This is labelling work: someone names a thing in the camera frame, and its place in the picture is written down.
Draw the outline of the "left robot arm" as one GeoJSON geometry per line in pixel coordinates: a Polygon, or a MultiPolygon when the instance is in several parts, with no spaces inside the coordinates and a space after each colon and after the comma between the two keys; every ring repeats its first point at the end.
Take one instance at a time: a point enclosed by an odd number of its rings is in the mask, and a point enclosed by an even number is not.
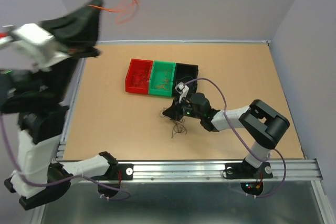
{"type": "Polygon", "coordinates": [[[1,70],[1,114],[18,114],[18,155],[5,187],[25,210],[53,202],[83,180],[110,179],[117,160],[107,152],[63,165],[53,162],[68,106],[62,105],[79,60],[97,57],[103,0],[90,0],[66,16],[9,26],[1,47],[13,46],[34,63],[32,70],[1,70]]]}

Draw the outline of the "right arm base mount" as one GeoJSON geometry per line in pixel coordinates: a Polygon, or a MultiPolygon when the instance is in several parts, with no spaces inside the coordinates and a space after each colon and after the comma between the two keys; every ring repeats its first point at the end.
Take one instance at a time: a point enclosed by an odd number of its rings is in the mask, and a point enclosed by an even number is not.
{"type": "Polygon", "coordinates": [[[269,162],[262,163],[259,168],[254,168],[245,160],[229,162],[224,165],[222,176],[226,179],[269,179],[273,178],[269,162]]]}

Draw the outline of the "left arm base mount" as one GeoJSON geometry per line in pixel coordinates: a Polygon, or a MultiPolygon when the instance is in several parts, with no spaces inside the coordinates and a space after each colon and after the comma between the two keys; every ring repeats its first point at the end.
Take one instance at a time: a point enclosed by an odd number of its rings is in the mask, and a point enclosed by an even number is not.
{"type": "Polygon", "coordinates": [[[132,180],[134,165],[131,163],[113,164],[105,174],[95,177],[95,180],[132,180]]]}

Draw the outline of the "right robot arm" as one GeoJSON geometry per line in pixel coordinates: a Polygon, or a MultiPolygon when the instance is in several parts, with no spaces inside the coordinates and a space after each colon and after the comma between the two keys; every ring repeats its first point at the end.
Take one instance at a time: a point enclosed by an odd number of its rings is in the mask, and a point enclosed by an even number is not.
{"type": "Polygon", "coordinates": [[[212,108],[202,93],[175,98],[162,114],[174,121],[180,121],[185,116],[199,119],[201,126],[209,132],[231,129],[236,133],[237,128],[244,128],[255,140],[241,165],[243,174],[248,177],[260,172],[262,163],[290,126],[287,118],[262,100],[254,100],[240,109],[224,111],[212,108]]]}

